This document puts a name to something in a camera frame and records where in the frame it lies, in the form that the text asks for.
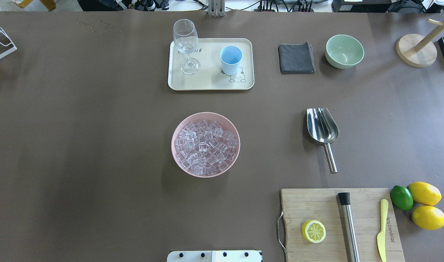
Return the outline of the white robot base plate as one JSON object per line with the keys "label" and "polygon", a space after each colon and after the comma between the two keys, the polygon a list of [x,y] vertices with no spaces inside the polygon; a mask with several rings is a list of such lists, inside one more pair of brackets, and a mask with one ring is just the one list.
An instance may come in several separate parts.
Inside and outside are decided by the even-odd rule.
{"label": "white robot base plate", "polygon": [[172,251],[167,262],[262,262],[262,251],[258,250],[196,250]]}

